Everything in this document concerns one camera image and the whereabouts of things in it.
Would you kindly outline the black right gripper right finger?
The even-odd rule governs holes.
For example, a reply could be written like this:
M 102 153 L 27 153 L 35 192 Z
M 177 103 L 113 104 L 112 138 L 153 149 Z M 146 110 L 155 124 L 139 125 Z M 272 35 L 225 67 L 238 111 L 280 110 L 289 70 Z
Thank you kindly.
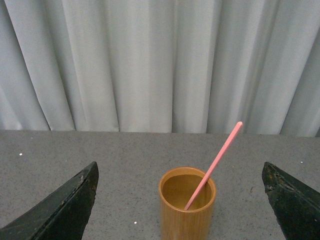
M 320 193 L 276 165 L 265 162 L 265 193 L 287 240 L 320 238 Z

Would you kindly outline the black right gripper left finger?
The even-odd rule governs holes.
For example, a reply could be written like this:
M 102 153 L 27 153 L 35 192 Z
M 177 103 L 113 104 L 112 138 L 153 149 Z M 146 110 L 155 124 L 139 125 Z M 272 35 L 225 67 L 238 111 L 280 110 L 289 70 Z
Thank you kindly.
M 2 240 L 80 240 L 96 199 L 93 161 L 32 209 L 0 230 Z

